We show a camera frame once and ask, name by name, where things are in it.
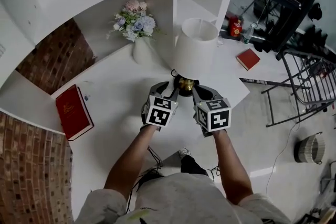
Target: plastic water bottle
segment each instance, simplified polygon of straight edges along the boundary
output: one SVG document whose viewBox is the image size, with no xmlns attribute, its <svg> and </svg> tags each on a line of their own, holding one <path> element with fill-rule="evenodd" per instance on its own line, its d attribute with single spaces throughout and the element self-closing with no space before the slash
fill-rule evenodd
<svg viewBox="0 0 336 224">
<path fill-rule="evenodd" d="M 253 33 L 254 33 L 254 28 L 257 27 L 256 23 L 252 23 L 251 26 L 247 29 L 245 33 L 243 33 L 243 36 L 241 37 L 240 41 L 242 43 L 248 44 L 249 41 L 251 40 Z"/>
</svg>

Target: flower vase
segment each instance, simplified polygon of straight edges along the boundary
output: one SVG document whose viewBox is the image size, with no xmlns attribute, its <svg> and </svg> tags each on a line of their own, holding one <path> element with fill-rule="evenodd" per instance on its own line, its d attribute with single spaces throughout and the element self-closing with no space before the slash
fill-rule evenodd
<svg viewBox="0 0 336 224">
<path fill-rule="evenodd" d="M 153 54 L 152 48 L 150 48 L 143 37 L 135 39 L 133 58 L 137 64 L 147 67 L 153 66 L 153 60 L 155 58 Z"/>
</svg>

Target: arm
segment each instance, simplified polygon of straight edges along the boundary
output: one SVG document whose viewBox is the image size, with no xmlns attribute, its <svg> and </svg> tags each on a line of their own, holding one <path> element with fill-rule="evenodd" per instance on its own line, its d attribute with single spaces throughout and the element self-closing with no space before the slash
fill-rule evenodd
<svg viewBox="0 0 336 224">
<path fill-rule="evenodd" d="M 140 130 L 132 144 L 112 167 L 104 188 L 116 190 L 128 200 L 156 129 L 157 126 L 148 125 Z"/>
<path fill-rule="evenodd" d="M 240 162 L 225 130 L 213 132 L 216 143 L 219 170 L 227 199 L 237 205 L 253 194 L 251 181 Z"/>
</svg>

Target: brick wall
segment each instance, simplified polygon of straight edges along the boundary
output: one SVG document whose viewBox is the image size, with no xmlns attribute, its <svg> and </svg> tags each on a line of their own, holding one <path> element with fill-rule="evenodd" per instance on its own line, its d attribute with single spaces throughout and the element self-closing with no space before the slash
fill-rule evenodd
<svg viewBox="0 0 336 224">
<path fill-rule="evenodd" d="M 44 38 L 16 70 L 52 94 L 94 64 L 93 52 L 73 19 Z"/>
<path fill-rule="evenodd" d="M 63 135 L 0 112 L 0 221 L 72 223 L 71 162 Z"/>
</svg>

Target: red book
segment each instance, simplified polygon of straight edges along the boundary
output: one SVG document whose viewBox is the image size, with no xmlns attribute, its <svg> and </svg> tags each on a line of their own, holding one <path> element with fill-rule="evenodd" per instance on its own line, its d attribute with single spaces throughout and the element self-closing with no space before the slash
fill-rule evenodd
<svg viewBox="0 0 336 224">
<path fill-rule="evenodd" d="M 93 122 L 76 85 L 56 98 L 56 107 L 65 136 L 69 141 L 93 128 Z"/>
<path fill-rule="evenodd" d="M 251 49 L 245 50 L 240 55 L 238 55 L 236 59 L 243 67 L 245 67 L 246 70 L 250 70 L 260 61 L 260 58 Z"/>
</svg>

